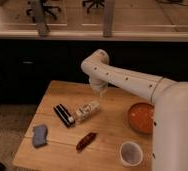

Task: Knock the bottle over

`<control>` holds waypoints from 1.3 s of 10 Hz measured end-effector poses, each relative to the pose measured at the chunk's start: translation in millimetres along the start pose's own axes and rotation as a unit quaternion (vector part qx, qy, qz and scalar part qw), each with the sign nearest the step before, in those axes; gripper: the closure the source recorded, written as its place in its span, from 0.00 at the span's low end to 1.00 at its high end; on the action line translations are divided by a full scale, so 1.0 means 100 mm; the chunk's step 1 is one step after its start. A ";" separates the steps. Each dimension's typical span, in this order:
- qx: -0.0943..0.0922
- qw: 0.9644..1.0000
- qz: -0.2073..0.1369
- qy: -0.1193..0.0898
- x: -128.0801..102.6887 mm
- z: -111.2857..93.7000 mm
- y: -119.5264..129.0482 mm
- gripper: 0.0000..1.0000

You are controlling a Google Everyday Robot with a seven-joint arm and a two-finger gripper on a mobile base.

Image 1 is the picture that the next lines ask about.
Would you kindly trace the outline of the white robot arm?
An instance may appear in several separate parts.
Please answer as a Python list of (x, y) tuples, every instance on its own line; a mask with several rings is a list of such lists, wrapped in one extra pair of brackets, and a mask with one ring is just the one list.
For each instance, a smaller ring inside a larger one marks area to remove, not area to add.
[(96, 92), (112, 84), (154, 105), (152, 171), (188, 171), (188, 82), (113, 67), (102, 49), (81, 69)]

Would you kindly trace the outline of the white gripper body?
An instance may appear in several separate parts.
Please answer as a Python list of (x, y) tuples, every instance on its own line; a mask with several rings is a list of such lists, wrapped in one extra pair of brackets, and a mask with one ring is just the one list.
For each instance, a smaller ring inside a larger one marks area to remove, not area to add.
[(108, 87), (107, 82), (104, 82), (104, 81), (98, 80), (98, 79), (90, 79), (89, 83), (90, 83), (90, 87), (92, 88), (92, 90), (96, 94), (98, 94), (100, 97), (103, 96), (103, 94), (106, 92), (107, 87)]

